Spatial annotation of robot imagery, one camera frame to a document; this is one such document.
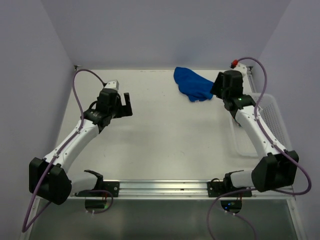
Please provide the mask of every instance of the glass panel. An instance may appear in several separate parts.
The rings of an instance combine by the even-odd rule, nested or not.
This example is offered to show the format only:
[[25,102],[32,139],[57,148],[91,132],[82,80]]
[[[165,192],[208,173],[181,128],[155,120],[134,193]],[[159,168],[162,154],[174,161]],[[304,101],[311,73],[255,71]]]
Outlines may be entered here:
[[[41,208],[46,201],[41,200]],[[35,222],[30,240],[210,240],[206,215],[212,200],[121,200],[92,216],[83,199],[52,204]],[[243,200],[240,214],[259,240],[296,240],[286,200]],[[211,228],[219,240],[251,240],[243,220],[213,209]]]

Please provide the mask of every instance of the lavender wall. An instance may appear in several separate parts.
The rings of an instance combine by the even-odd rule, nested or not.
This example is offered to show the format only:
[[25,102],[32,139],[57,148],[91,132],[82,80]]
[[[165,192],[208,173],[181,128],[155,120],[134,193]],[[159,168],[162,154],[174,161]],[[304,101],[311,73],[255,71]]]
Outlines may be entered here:
[[0,239],[17,239],[28,165],[56,142],[73,66],[39,0],[0,1]]
[[[276,97],[300,163],[313,180],[311,192],[297,198],[310,240],[320,239],[319,12],[318,0],[292,0],[259,58],[268,72],[267,93]],[[258,67],[254,67],[254,79],[261,90]],[[296,191],[307,187],[301,172],[294,187]]]
[[290,0],[42,0],[89,68],[225,68],[260,56]]

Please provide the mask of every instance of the red cap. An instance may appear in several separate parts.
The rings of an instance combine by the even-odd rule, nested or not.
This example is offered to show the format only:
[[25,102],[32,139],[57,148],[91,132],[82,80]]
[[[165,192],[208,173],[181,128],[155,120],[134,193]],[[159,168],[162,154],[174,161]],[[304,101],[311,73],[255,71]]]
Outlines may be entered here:
[[238,65],[239,61],[236,59],[236,60],[233,60],[233,62],[231,63],[231,68],[234,69],[237,65]]

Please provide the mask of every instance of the blue towel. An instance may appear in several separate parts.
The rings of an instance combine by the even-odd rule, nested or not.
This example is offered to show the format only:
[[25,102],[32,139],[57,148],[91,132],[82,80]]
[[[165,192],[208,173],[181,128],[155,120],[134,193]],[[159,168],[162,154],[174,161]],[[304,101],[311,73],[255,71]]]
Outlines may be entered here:
[[173,78],[179,86],[181,93],[187,95],[191,102],[212,99],[210,90],[214,83],[199,76],[194,71],[185,67],[176,67]]

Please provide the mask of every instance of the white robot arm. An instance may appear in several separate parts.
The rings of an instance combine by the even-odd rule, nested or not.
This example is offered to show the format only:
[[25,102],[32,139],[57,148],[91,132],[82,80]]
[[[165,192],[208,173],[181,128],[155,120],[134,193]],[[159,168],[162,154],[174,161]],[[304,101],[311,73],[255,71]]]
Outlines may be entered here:
[[31,193],[35,191],[40,177],[54,157],[56,159],[37,191],[38,196],[60,205],[72,194],[85,190],[103,189],[103,176],[97,172],[85,170],[71,176],[67,173],[80,152],[110,124],[111,119],[133,115],[129,94],[124,93],[125,105],[122,105],[118,90],[118,81],[109,81],[100,91],[97,101],[83,113],[84,119],[79,120],[69,136],[44,158],[35,157],[30,162],[29,191]]
[[[247,68],[241,66],[238,69],[220,72],[210,92],[223,100],[225,109],[246,131],[260,161],[253,170],[229,172],[225,174],[223,181],[212,180],[209,187],[219,194],[244,188],[255,188],[259,192],[265,192],[292,185],[297,166],[283,156],[274,145],[296,162],[299,161],[297,153],[287,151],[270,131],[260,114],[257,113],[255,117],[255,101],[250,95],[243,94],[243,76],[246,72],[242,69]],[[263,133],[257,119],[272,142]]]

